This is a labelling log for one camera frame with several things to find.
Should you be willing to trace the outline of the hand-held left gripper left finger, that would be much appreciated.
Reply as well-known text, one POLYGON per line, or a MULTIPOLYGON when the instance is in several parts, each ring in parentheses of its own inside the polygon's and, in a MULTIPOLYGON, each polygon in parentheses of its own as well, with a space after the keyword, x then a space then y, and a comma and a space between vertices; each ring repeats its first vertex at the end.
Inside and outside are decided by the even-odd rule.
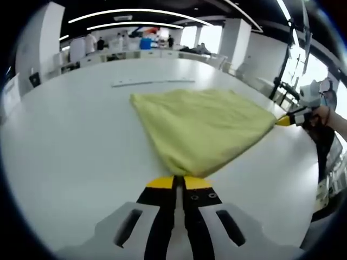
POLYGON ((97 259, 165 259, 174 227, 176 178, 150 181, 95 227, 97 259))

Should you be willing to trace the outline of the person's right hand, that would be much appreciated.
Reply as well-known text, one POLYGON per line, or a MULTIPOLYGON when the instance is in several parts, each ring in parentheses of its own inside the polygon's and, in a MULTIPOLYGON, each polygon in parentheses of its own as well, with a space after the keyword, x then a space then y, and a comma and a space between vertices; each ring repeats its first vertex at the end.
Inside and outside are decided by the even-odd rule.
POLYGON ((327 106, 319 106, 312 111, 311 125, 326 125, 330 117, 330 108, 327 106))

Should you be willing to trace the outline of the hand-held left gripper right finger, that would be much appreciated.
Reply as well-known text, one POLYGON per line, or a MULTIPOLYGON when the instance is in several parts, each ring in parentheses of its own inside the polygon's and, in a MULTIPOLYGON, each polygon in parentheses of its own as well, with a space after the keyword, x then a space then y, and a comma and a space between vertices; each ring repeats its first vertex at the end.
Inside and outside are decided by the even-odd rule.
POLYGON ((182 179, 185 228, 194 259, 260 259, 261 233, 256 221, 223 203, 212 185, 191 176, 182 179))

